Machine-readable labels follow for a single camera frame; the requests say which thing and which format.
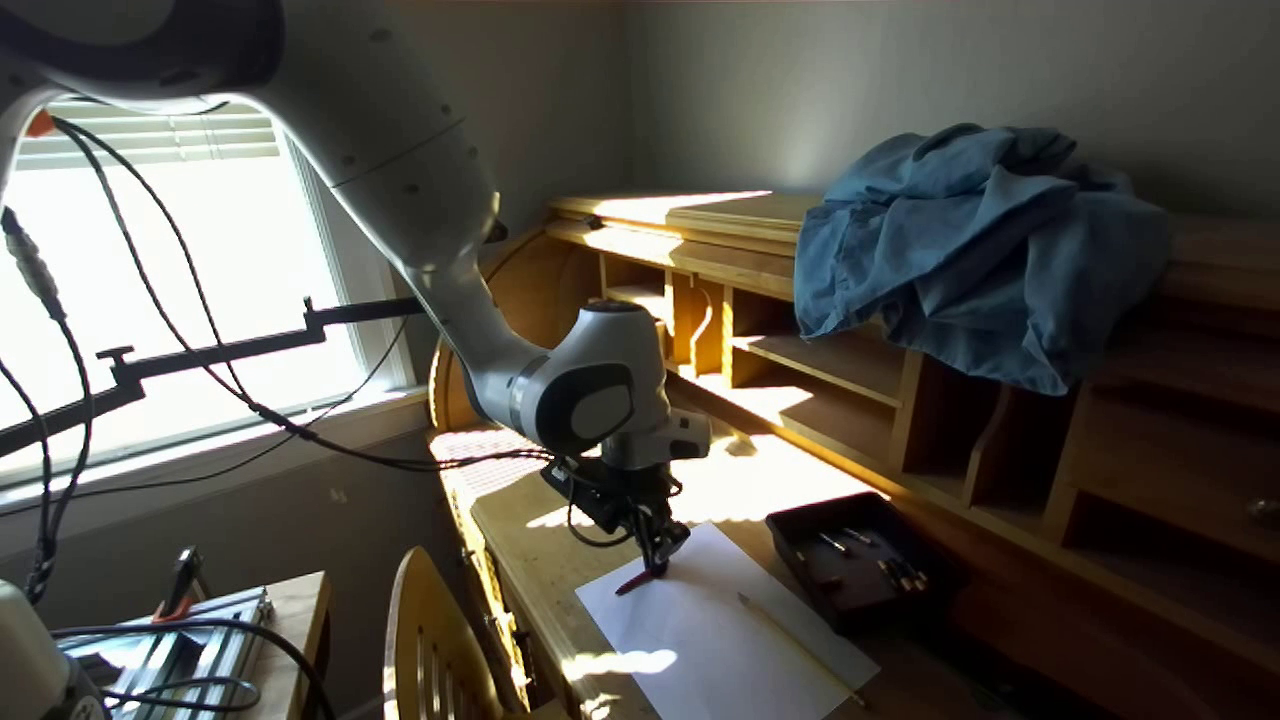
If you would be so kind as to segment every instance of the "blue cloth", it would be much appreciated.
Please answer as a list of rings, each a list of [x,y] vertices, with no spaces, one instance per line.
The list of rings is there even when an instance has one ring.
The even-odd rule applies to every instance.
[[[1173,257],[1173,218],[1032,129],[957,125],[865,151],[810,212],[800,335],[880,320],[969,374],[1066,396]]]

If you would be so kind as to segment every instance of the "chair backrest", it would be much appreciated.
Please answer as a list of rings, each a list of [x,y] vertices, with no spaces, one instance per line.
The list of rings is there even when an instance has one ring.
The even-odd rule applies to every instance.
[[[409,548],[389,606],[386,717],[509,717],[479,639],[424,548]]]

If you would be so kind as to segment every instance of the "black cable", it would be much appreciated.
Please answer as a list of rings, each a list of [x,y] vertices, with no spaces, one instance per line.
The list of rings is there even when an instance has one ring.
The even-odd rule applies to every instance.
[[[234,699],[209,704],[209,699],[172,699],[172,697],[163,697],[163,690],[186,690],[186,686],[234,686]],[[106,686],[106,697],[117,699],[117,704],[194,707],[194,711],[251,711],[259,704],[255,682],[247,682],[245,676],[194,676],[194,679],[181,679],[181,682],[154,682],[145,690],[114,690],[114,686]]]
[[[98,149],[106,149],[106,151],[154,197],[156,212],[163,214],[170,230],[178,234],[178,248],[186,250],[186,265],[187,265],[187,276],[194,276],[194,286],[198,286],[206,325],[209,325],[209,331],[211,331],[211,342],[225,347],[225,331],[218,329],[218,314],[211,314],[206,278],[200,278],[200,271],[198,271],[194,242],[187,242],[186,227],[178,225],[178,214],[170,212],[170,204],[160,199],[160,190],[145,179],[145,171],[140,171],[136,162],[130,162],[108,139],[100,139],[100,134],[88,130],[85,125],[74,125],[74,119],[60,119],[60,117],[55,117],[52,125],[55,125],[69,139],[74,139],[74,130],[75,130],[75,134],[91,139]],[[247,389],[245,389],[245,378],[242,378],[242,370],[235,370],[234,361],[227,361],[227,374],[234,374],[234,384],[247,396]]]
[[[293,648],[281,633],[269,633],[259,624],[209,616],[209,621],[178,621],[178,624],[85,624],[85,627],[55,627],[52,636],[55,639],[69,639],[69,636],[170,636],[170,633],[186,633],[186,627],[198,627],[198,633],[200,627],[234,627],[234,633],[247,633],[247,636],[276,643],[307,676],[307,697],[318,699],[321,717],[333,720],[333,704],[324,697],[318,664],[301,648]]]
[[[569,535],[589,543],[589,548],[622,548],[624,538],[635,535],[632,527],[624,527],[622,535],[608,535],[608,538],[585,535],[582,527],[573,527],[573,509],[575,509],[575,480],[569,480],[564,523],[569,523]]]
[[[29,396],[29,389],[10,370],[10,363],[0,361],[0,374],[10,378],[10,389],[22,396],[22,404],[29,408],[37,434],[39,434],[39,518],[37,518],[37,550],[45,550],[45,535],[49,535],[49,510],[52,510],[52,450],[49,450],[49,430],[45,430],[45,417],[37,408],[37,400]],[[29,577],[29,605],[39,605],[37,592],[37,572]]]
[[[145,260],[140,260],[140,250],[136,250],[136,241],[131,241],[131,230],[130,230],[130,218],[125,218],[125,212],[119,212],[119,199],[117,199],[117,190],[114,190],[114,179],[108,179],[108,171],[100,166],[100,158],[98,158],[98,151],[91,151],[88,145],[106,149],[117,162],[125,162],[125,166],[131,171],[131,179],[145,185],[145,190],[150,190],[154,204],[163,212],[163,218],[172,218],[172,212],[163,208],[160,190],[130,162],[130,156],[119,156],[119,151],[117,151],[108,139],[100,139],[98,130],[82,129],[82,125],[74,125],[74,119],[60,119],[60,117],[52,117],[52,125],[82,149],[82,156],[85,156],[88,166],[98,171],[98,179],[100,179],[100,186],[106,186],[106,197],[108,197],[108,204],[114,204],[117,227],[119,227],[119,234],[125,234],[125,242],[130,242],[131,267],[140,271],[140,278],[145,278],[145,286],[150,286],[154,309],[160,312],[160,320],[163,320],[163,329],[172,331],[172,338],[178,338],[186,352],[194,352],[194,342],[186,338],[186,331],[181,331],[181,329],[172,325],[172,314],[163,312],[163,298],[160,298],[160,290],[156,290],[154,278],[150,278],[150,267],[145,267]],[[187,241],[186,241],[186,230],[178,227],[178,218],[172,218],[170,227],[172,227],[178,242],[186,242],[187,271],[200,276],[200,271],[198,271],[198,260],[194,260],[194,250],[187,250]],[[218,374],[209,363],[206,363],[206,370],[209,370],[227,396],[235,396],[245,408],[251,408],[259,419],[269,419],[269,425],[276,425],[276,429],[284,429],[284,430],[293,430],[293,434],[301,434],[301,440],[307,440],[307,442],[321,442],[321,447],[330,447],[330,450],[358,454],[358,458],[367,458],[367,465],[402,468],[402,471],[424,471],[420,458],[393,458],[393,454],[358,450],[358,447],[343,447],[343,442],[335,442],[335,440],[324,440],[324,434],[293,425],[293,419],[281,417],[276,408],[255,404],[247,392],[235,392],[235,389],[234,389],[225,374]]]
[[[82,396],[85,396],[85,404],[91,404],[91,384],[88,384],[88,369],[85,369],[82,338],[75,338],[75,331],[74,331],[69,320],[55,320],[55,329],[60,329],[74,361],[75,361]],[[82,489],[82,476],[85,476],[85,468],[88,468],[91,417],[85,417],[82,429],[85,429],[85,430],[82,430],[82,450],[75,450],[75,465],[74,465],[74,476],[69,476],[63,493],[60,493],[60,495],[52,495],[52,493],[39,495],[39,535],[37,535],[37,563],[34,563],[34,577],[29,577],[29,605],[39,605],[45,592],[49,592],[52,563],[55,563],[55,535],[60,535],[60,527],[63,527],[69,505],[74,505],[74,495],[75,495],[75,489]]]
[[[544,447],[501,447],[501,450],[478,450],[478,454],[449,454],[440,458],[440,471],[457,471],[469,465],[492,465],[492,458],[551,458]]]
[[[330,417],[333,417],[335,408],[343,408],[350,400],[358,400],[358,396],[377,378],[377,370],[389,363],[389,354],[393,354],[393,347],[395,347],[402,338],[403,338],[403,325],[395,329],[395,335],[393,335],[393,342],[382,352],[382,361],[367,369],[367,374],[363,374],[352,392],[343,392],[339,400],[324,404],[324,412],[311,417],[307,429],[321,425],[321,419],[330,419]],[[225,468],[218,468],[218,471],[206,471],[206,476],[178,476],[178,480],[125,484],[125,489],[85,489],[85,493],[75,493],[75,495],[82,495],[82,500],[91,500],[91,495],[130,495],[130,493],[211,484],[211,480],[221,480],[221,476],[234,476],[234,471],[242,471],[242,468],[247,468],[247,465],[255,465],[255,458],[281,450],[284,442],[293,442],[288,430],[284,430],[276,442],[269,442],[269,447],[259,447],[259,450],[251,450],[251,454],[242,454],[242,458],[234,458],[234,465],[225,465]]]

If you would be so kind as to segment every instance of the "robotic arm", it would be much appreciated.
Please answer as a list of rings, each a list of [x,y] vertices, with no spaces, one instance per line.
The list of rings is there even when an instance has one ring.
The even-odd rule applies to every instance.
[[[655,325],[589,303],[559,347],[519,338],[478,257],[495,190],[431,86],[412,0],[0,0],[0,208],[13,151],[52,94],[136,107],[247,99],[281,119],[333,197],[424,303],[484,417],[544,442],[547,484],[664,572],[678,412]]]

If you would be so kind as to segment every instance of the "white paper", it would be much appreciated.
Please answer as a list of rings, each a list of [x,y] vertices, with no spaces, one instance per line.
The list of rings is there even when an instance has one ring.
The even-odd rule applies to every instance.
[[[880,671],[712,523],[686,538],[664,580],[618,596],[640,566],[604,572],[575,596],[618,651],[674,654],[635,671],[661,717],[829,717]]]

